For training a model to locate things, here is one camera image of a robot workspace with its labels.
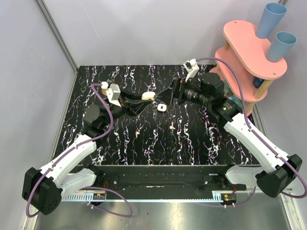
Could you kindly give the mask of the cream earbud charging case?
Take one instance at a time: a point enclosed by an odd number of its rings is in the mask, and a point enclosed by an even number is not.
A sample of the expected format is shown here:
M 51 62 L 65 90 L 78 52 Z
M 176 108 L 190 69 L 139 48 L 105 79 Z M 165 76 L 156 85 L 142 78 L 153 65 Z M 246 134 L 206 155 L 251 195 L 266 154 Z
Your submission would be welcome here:
M 144 92 L 142 94 L 142 100 L 155 100 L 155 92 Z

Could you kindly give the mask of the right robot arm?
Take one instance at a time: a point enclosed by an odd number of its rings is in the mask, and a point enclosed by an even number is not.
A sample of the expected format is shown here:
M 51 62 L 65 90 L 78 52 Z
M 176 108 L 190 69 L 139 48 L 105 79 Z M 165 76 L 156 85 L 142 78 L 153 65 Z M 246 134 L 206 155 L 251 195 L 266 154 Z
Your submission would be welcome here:
M 228 166 L 218 177 L 220 188 L 228 190 L 235 184 L 244 184 L 277 197 L 296 178 L 302 159 L 276 147 L 245 118 L 242 109 L 224 95 L 224 82 L 218 74 L 205 73 L 199 84 L 192 79 L 174 78 L 155 98 L 165 104 L 176 100 L 179 104 L 189 101 L 206 107 L 214 122 L 223 125 L 257 159 L 259 166 Z

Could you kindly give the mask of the white earbud charging case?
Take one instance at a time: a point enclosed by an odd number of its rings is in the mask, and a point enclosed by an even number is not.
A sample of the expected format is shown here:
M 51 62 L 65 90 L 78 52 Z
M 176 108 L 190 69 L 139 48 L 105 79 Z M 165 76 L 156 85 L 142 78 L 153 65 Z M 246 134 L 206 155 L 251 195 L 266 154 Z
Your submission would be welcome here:
M 167 110 L 167 105 L 166 105 L 166 104 L 163 104 L 163 103 L 160 103 L 160 104 L 158 104 L 158 106 L 157 106 L 157 110 L 158 110 L 159 112 L 165 112 L 165 111 Z

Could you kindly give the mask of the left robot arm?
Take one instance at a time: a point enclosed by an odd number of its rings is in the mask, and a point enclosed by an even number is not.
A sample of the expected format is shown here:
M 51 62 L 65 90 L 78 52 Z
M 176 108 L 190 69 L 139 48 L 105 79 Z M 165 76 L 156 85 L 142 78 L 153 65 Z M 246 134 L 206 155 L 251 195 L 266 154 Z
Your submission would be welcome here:
M 42 166 L 26 171 L 22 198 L 27 201 L 26 215 L 30 218 L 30 206 L 39 213 L 48 215 L 55 210 L 63 198 L 82 189 L 109 191 L 104 181 L 104 171 L 89 164 L 80 171 L 70 174 L 71 170 L 85 157 L 96 151 L 105 141 L 116 119 L 123 115 L 137 116 L 155 98 L 154 92 L 133 95 L 119 90 L 108 89 L 107 101 L 100 94 L 97 98 L 102 105 L 91 104 L 84 111 L 84 130 L 74 143 L 59 156 Z

